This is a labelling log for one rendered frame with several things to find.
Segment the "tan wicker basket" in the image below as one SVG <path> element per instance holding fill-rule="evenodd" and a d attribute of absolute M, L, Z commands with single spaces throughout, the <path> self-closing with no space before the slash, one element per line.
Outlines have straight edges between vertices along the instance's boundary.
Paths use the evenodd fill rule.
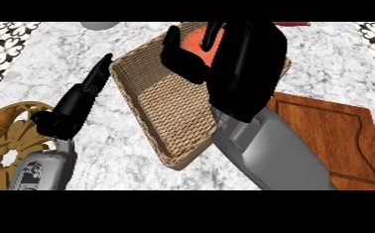
<path fill-rule="evenodd" d="M 180 47 L 204 60 L 207 66 L 224 33 L 220 29 L 213 48 L 204 52 L 201 46 L 208 23 L 177 25 Z M 207 83 L 192 83 L 161 63 L 165 34 L 114 61 L 109 73 L 159 161 L 180 171 L 210 147 L 217 122 Z"/>

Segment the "black white patterned cloth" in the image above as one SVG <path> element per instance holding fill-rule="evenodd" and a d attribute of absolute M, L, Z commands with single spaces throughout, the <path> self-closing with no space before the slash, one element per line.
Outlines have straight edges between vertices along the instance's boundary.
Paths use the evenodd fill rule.
<path fill-rule="evenodd" d="M 0 81 L 38 27 L 40 22 L 0 22 Z"/>
<path fill-rule="evenodd" d="M 354 26 L 366 41 L 369 52 L 375 58 L 375 22 L 356 22 Z"/>

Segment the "brown wooden cutting board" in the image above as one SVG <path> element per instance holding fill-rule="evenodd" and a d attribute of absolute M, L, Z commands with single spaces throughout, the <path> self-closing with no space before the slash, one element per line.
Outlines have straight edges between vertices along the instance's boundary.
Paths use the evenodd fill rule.
<path fill-rule="evenodd" d="M 267 107 L 301 136 L 341 190 L 375 190 L 375 123 L 368 108 L 276 92 Z"/>

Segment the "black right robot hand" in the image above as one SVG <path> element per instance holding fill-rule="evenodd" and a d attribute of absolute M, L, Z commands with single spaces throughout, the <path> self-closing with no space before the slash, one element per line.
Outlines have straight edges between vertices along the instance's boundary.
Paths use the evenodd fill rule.
<path fill-rule="evenodd" d="M 220 29 L 224 33 L 210 66 L 182 49 L 177 26 L 165 34 L 161 63 L 192 83 L 207 83 L 211 106 L 249 123 L 269 103 L 280 80 L 286 38 L 269 21 L 210 22 L 204 52 L 213 48 Z"/>

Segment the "grey round object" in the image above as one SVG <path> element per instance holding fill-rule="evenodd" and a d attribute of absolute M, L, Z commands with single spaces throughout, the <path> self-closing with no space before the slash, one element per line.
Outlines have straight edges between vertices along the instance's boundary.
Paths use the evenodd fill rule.
<path fill-rule="evenodd" d="M 117 22 L 81 22 L 81 25 L 91 31 L 102 31 L 112 28 Z"/>

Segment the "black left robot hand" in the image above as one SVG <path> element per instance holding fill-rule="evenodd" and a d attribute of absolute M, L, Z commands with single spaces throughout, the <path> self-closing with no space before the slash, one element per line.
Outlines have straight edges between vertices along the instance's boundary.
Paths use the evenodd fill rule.
<path fill-rule="evenodd" d="M 37 132 L 52 138 L 71 140 L 80 132 L 94 105 L 94 99 L 109 78 L 112 54 L 106 54 L 96 63 L 84 81 L 77 83 L 63 95 L 52 112 L 38 111 L 31 120 Z"/>

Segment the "red flat object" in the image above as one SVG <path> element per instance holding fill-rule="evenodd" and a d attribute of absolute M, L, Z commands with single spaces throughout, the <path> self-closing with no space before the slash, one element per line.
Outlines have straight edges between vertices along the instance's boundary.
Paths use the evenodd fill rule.
<path fill-rule="evenodd" d="M 273 22 L 273 24 L 282 27 L 310 26 L 308 22 Z"/>

